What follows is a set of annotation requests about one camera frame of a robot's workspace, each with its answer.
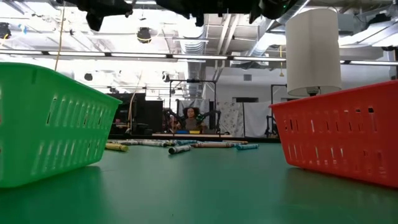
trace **green table surface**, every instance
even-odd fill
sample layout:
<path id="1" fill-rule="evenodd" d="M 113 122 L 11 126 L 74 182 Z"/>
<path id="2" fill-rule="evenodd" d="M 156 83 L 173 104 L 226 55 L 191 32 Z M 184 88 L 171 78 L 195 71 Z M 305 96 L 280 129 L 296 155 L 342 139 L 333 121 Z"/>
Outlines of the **green table surface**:
<path id="1" fill-rule="evenodd" d="M 0 223 L 398 223 L 398 191 L 286 164 L 259 149 L 106 151 L 101 162 L 0 189 Z"/>

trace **ceiling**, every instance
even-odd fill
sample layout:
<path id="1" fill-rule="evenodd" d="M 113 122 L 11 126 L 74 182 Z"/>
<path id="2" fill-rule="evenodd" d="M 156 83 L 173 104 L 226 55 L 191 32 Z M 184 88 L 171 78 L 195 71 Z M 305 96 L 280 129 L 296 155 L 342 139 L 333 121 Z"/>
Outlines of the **ceiling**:
<path id="1" fill-rule="evenodd" d="M 60 30 L 62 28 L 61 51 L 77 52 L 140 52 L 140 53 L 161 53 L 161 54 L 181 54 L 182 45 L 198 42 L 198 38 L 192 40 L 184 39 L 183 33 L 197 31 L 196 27 L 187 24 L 186 19 L 174 12 L 156 8 L 153 1 L 140 1 L 136 5 L 133 15 L 125 18 L 124 16 L 105 17 L 101 30 L 95 32 L 90 30 L 86 22 L 86 12 L 79 11 L 77 7 L 65 7 L 64 22 L 62 21 L 63 7 L 55 1 L 33 0 L 33 1 L 5 1 L 0 0 L 0 22 L 10 24 L 11 38 L 5 41 L 0 40 L 0 49 L 19 49 L 19 50 L 48 50 L 57 51 L 60 46 Z M 354 34 L 360 33 L 366 21 L 386 10 L 392 16 L 396 16 L 395 6 L 391 6 L 391 1 L 386 0 L 367 0 L 367 1 L 309 1 L 302 9 L 306 11 L 318 7 L 326 7 L 331 10 L 339 11 L 345 18 L 352 23 L 349 28 L 351 33 L 341 35 L 352 38 Z M 218 17 L 215 14 L 205 16 L 205 26 L 203 34 L 199 37 L 200 42 L 204 43 L 201 54 L 244 54 L 256 46 L 264 34 L 264 27 L 272 21 L 263 17 L 258 18 L 249 24 L 249 15 L 224 15 Z M 151 33 L 151 42 L 142 44 L 137 39 L 140 27 L 148 27 Z M 382 41 L 389 36 L 398 33 L 398 29 L 392 29 L 387 36 L 380 36 L 378 41 Z M 267 35 L 274 35 L 273 44 L 266 46 L 266 54 L 273 57 L 284 57 L 285 38 L 284 26 L 278 26 L 268 30 Z M 352 39 L 342 39 L 346 41 L 346 46 L 362 47 L 360 43 L 350 42 Z M 355 53 L 355 49 L 345 50 L 350 57 L 364 57 L 377 59 L 382 56 L 382 51 L 377 48 L 362 50 Z M 16 57 L 15 55 L 2 55 L 0 60 L 34 63 L 45 67 L 53 68 L 55 56 L 46 58 L 32 58 L 31 56 Z M 121 91 L 131 92 L 135 86 L 153 88 L 148 93 L 153 98 L 163 98 L 168 95 L 169 84 L 163 82 L 164 73 L 174 79 L 185 79 L 190 77 L 191 67 L 186 61 L 179 62 L 159 62 L 159 61 L 121 61 L 121 60 L 60 60 L 58 63 L 59 71 L 73 74 L 75 79 L 84 84 L 96 87 L 103 92 L 109 91 L 107 86 L 119 87 Z M 205 75 L 205 67 L 219 66 L 214 62 L 194 62 L 200 63 L 201 72 L 196 78 L 212 78 L 212 75 Z M 280 63 L 269 63 L 268 70 L 280 69 Z M 86 81 L 84 74 L 92 73 L 93 81 Z M 220 82 L 224 81 L 226 72 L 221 73 Z M 262 80 L 278 81 L 278 75 L 273 78 L 263 78 Z M 187 97 L 189 90 L 199 90 L 197 97 L 200 96 L 200 87 L 191 85 L 189 88 L 186 83 L 179 85 L 182 90 L 177 90 L 175 98 Z"/>

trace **white cylinder lamp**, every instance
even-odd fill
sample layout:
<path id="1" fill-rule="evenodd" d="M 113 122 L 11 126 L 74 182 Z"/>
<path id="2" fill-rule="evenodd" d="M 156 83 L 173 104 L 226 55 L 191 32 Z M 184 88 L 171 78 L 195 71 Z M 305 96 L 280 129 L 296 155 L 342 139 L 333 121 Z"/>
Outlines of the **white cylinder lamp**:
<path id="1" fill-rule="evenodd" d="M 341 89 L 337 13 L 312 9 L 286 23 L 287 91 L 312 96 Z"/>

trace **person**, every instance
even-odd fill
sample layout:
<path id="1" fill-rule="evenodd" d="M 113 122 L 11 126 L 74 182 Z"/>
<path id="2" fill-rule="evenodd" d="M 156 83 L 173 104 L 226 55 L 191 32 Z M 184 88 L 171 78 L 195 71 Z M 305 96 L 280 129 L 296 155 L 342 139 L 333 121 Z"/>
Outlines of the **person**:
<path id="1" fill-rule="evenodd" d="M 188 131 L 204 131 L 207 126 L 204 122 L 198 124 L 196 117 L 199 114 L 198 108 L 187 108 L 184 110 L 185 120 L 185 129 Z"/>

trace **plastic basket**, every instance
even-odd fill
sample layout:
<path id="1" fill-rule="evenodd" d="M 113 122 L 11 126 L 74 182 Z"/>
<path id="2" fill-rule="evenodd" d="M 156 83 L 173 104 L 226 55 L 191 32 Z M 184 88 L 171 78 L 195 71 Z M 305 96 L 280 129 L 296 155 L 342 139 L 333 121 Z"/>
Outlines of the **plastic basket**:
<path id="1" fill-rule="evenodd" d="M 398 81 L 272 105 L 288 164 L 398 187 Z"/>
<path id="2" fill-rule="evenodd" d="M 118 104 L 51 69 L 0 63 L 0 187 L 98 162 Z"/>

